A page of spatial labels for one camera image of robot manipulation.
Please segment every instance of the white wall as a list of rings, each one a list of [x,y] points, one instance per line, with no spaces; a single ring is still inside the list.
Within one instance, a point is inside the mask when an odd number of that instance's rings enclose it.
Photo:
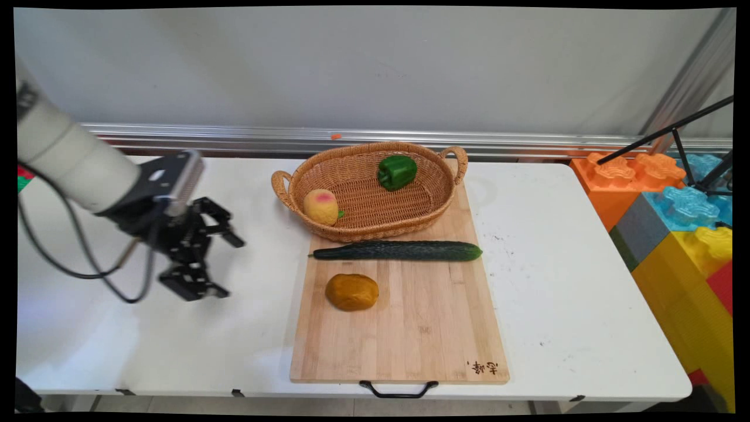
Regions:
[[[15,9],[85,122],[636,134],[718,9]]]
[[[708,107],[734,94],[734,66],[732,66],[714,92],[703,104]],[[684,137],[732,137],[734,104],[729,104],[708,116],[687,125],[680,134]]]

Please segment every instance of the yellow potato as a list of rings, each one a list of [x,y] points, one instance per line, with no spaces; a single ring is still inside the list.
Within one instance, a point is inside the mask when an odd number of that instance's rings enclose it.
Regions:
[[[342,311],[360,311],[377,302],[377,283],[362,274],[337,274],[325,285],[325,297]]]

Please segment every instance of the robotic arm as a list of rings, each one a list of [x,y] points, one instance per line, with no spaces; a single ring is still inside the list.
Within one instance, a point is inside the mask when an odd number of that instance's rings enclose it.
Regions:
[[[229,296],[211,280],[204,258],[213,235],[221,235],[236,248],[245,242],[233,233],[232,216],[225,209],[207,197],[189,202],[203,171],[197,151],[136,165],[18,78],[16,108],[19,164],[84,209],[112,220],[120,230],[165,254],[171,263],[159,281],[184,300]],[[217,224],[208,226],[203,215]],[[92,266],[101,274],[96,264]]]

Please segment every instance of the wooden cutting board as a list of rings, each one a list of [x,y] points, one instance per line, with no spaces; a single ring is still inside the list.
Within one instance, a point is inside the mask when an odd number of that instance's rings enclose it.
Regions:
[[[448,160],[455,170],[455,160]],[[432,226],[390,240],[478,245],[464,184]],[[341,246],[313,235],[310,253]],[[297,321],[295,382],[505,384],[503,344],[481,258],[471,262],[318,261],[308,258]],[[375,280],[379,298],[344,312],[326,299],[336,274]]]

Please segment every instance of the yellow block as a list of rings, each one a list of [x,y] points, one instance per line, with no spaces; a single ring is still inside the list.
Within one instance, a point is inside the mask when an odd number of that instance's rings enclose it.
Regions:
[[[732,317],[707,283],[667,308],[690,355],[734,412],[734,336]]]
[[[707,279],[732,259],[732,230],[729,228],[699,227],[695,232],[672,233]]]
[[[632,275],[636,284],[638,284],[640,292],[646,299],[646,302],[648,302],[649,307],[651,308],[651,312],[654,314],[654,318],[656,318],[659,326],[662,328],[661,331],[664,332],[664,336],[667,337],[667,340],[669,340],[669,344],[672,346],[674,354],[682,364],[685,373],[689,374],[700,369],[698,362],[690,352],[690,348],[687,346],[687,344],[685,344],[683,338],[680,336],[680,332],[678,331],[677,327],[675,327],[672,320],[669,319],[666,308],[659,302],[659,299],[656,296],[656,292],[653,289],[653,285],[655,284],[654,280],[649,277],[649,273],[647,272],[647,270],[639,265],[632,272]]]
[[[681,233],[686,232],[670,232],[633,271],[638,272],[639,287],[647,283],[664,308],[706,283],[706,277],[678,241],[676,235]]]

